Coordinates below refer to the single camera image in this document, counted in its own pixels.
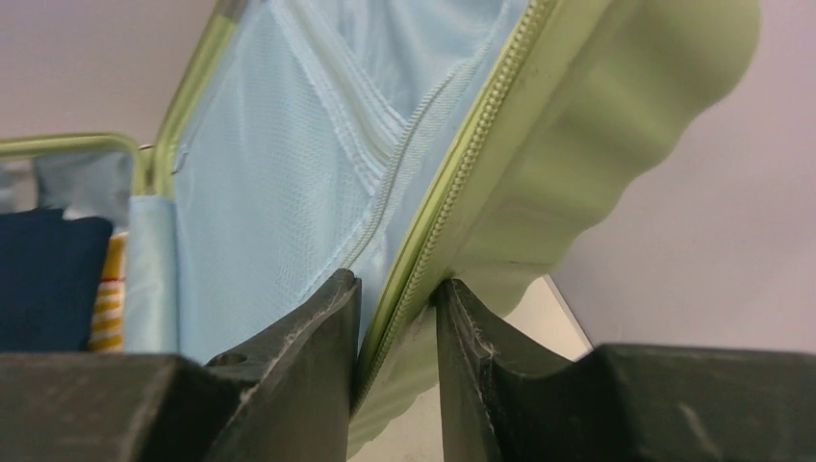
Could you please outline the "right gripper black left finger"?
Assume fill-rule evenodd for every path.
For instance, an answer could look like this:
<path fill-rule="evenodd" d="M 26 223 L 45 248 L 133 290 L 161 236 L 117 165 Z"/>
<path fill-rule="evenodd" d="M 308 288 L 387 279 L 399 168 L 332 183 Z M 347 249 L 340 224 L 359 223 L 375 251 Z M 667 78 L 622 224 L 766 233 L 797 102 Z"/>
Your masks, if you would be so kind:
<path fill-rule="evenodd" d="M 5 354 L 5 461 L 343 461 L 362 282 L 335 271 L 262 332 L 179 355 Z"/>

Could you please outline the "green suitcase with blue lining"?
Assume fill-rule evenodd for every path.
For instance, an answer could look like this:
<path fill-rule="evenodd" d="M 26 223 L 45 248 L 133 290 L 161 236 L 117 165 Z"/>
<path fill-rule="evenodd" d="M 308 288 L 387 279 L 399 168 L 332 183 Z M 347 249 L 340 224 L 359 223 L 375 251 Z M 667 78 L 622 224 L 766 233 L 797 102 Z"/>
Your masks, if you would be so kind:
<path fill-rule="evenodd" d="M 346 458 L 440 386 L 433 296 L 506 321 L 746 72 L 755 1 L 220 1 L 148 149 L 1 143 L 125 232 L 121 353 L 206 365 L 362 282 Z"/>

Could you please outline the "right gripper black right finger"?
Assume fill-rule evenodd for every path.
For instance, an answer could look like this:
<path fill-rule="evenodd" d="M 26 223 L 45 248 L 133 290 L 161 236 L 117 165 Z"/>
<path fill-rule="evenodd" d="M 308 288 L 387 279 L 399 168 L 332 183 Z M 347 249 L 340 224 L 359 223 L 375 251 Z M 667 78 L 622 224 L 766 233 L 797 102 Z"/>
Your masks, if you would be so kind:
<path fill-rule="evenodd" d="M 605 344 L 576 361 L 459 280 L 433 296 L 448 461 L 811 461 L 811 354 Z"/>

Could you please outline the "navy blue cloth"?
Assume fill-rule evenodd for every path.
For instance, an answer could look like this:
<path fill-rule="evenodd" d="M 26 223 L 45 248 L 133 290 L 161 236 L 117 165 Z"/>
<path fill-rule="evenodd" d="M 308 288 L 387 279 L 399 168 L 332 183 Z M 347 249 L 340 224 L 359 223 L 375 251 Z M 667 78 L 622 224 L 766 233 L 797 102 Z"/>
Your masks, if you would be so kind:
<path fill-rule="evenodd" d="M 1 351 L 89 348 L 113 224 L 61 209 L 1 216 Z"/>

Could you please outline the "yellow striped towel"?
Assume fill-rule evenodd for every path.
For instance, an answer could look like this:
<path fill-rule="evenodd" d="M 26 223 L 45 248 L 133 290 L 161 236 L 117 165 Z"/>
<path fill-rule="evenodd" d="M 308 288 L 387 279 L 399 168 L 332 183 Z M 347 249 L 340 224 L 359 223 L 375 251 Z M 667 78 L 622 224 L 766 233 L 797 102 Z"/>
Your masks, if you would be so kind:
<path fill-rule="evenodd" d="M 125 232 L 111 236 L 91 317 L 89 349 L 123 351 L 122 315 L 126 278 Z"/>

